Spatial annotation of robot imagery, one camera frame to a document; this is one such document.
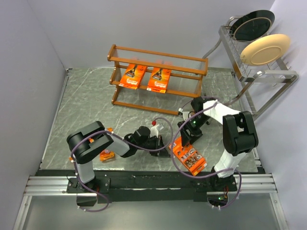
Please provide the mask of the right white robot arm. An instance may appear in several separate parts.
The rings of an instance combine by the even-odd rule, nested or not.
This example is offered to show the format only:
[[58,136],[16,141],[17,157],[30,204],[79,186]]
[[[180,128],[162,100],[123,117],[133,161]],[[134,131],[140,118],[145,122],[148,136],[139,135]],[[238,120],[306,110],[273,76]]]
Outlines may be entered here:
[[210,118],[222,125],[224,151],[213,167],[213,171],[218,174],[210,179],[211,188],[221,191],[227,184],[226,178],[233,175],[239,162],[258,146],[253,116],[249,111],[234,110],[214,97],[194,98],[191,106],[194,115],[177,124],[183,146],[202,137],[200,128]]

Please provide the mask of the orange razor box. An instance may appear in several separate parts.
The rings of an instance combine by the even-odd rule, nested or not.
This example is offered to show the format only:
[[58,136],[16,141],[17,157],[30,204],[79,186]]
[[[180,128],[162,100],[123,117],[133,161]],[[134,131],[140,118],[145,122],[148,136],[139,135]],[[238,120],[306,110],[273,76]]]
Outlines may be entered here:
[[168,147],[172,151],[171,159],[177,159],[191,173],[197,176],[206,166],[206,159],[191,145],[181,145],[181,137],[174,140]]
[[138,89],[146,71],[147,66],[129,64],[119,82],[119,86],[133,90]]
[[154,67],[146,90],[151,92],[166,93],[170,75],[170,69]]

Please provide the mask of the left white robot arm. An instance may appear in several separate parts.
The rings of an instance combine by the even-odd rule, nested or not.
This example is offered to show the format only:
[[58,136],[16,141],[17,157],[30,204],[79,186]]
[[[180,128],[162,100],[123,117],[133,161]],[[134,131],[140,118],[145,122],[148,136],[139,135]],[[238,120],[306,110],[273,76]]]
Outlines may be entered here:
[[140,126],[123,139],[111,135],[112,130],[106,129],[100,121],[95,121],[67,137],[76,173],[79,176],[78,187],[88,193],[99,191],[93,159],[102,152],[113,152],[122,158],[135,155],[137,150],[146,150],[152,156],[169,158],[162,136],[159,131],[163,125],[153,124],[151,128]]

